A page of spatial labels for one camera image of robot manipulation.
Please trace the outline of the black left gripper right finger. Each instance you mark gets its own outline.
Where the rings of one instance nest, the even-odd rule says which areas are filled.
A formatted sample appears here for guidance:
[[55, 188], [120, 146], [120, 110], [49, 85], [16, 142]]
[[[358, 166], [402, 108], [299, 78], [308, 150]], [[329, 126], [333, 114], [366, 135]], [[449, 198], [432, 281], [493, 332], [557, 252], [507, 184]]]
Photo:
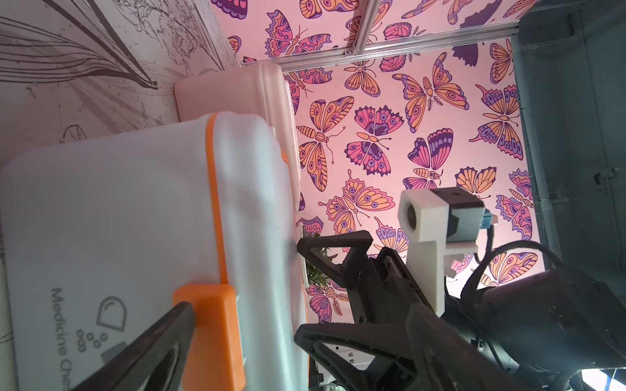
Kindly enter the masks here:
[[411, 306], [407, 334], [414, 363], [428, 374], [433, 390], [527, 390], [492, 365], [471, 344], [422, 304]]

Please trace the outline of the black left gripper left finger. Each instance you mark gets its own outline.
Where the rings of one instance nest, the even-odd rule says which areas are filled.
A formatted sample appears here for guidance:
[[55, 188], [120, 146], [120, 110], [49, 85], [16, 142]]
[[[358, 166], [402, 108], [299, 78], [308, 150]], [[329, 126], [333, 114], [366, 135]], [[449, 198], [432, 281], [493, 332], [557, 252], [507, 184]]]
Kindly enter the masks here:
[[177, 390], [195, 330], [192, 304], [168, 311], [76, 390]]

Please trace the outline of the grey and orange first aid box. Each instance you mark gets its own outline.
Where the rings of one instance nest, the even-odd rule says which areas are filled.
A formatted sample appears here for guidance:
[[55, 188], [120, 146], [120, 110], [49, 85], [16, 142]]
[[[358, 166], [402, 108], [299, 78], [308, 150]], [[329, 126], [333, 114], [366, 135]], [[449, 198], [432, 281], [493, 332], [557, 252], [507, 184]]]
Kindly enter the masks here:
[[16, 386], [70, 390], [201, 288], [201, 390], [304, 390], [293, 139], [256, 115], [25, 152], [1, 172]]

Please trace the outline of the pink first aid box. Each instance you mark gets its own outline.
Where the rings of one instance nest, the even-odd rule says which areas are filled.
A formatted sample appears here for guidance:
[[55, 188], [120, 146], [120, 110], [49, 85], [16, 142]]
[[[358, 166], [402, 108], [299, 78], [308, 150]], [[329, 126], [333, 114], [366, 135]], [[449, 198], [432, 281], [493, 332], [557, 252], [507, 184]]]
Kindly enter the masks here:
[[213, 112], [254, 114], [275, 130], [290, 171], [293, 203], [299, 206], [302, 178], [297, 129], [290, 87], [282, 69], [257, 62], [219, 73], [184, 78], [174, 83], [174, 97], [182, 122]]

